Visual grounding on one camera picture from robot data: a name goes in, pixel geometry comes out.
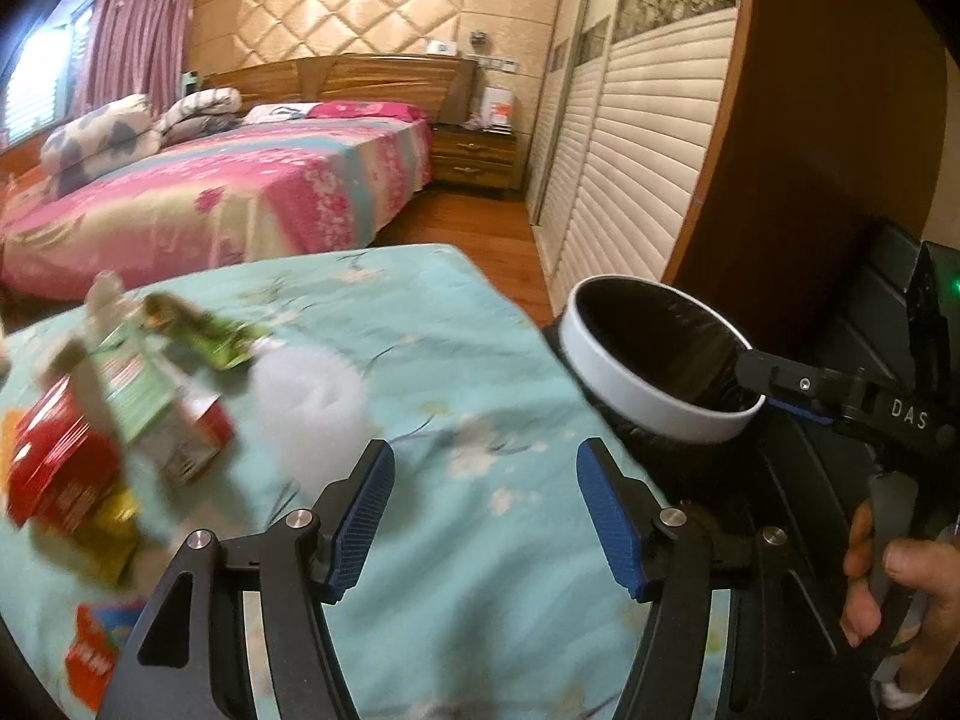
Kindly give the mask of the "person's right hand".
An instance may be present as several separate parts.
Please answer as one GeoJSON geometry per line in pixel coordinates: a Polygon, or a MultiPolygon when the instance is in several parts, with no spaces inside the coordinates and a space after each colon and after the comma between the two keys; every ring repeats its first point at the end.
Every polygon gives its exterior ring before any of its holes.
{"type": "MultiPolygon", "coordinates": [[[[851,647],[871,637],[882,622],[882,613],[869,592],[867,578],[877,562],[872,541],[872,509],[864,500],[854,512],[850,546],[843,572],[848,593],[841,630],[851,647]]],[[[896,585],[928,595],[928,606],[914,644],[903,656],[898,681],[903,691],[919,694],[929,689],[949,663],[958,645],[960,554],[958,538],[950,543],[894,539],[878,560],[896,585]]]]}

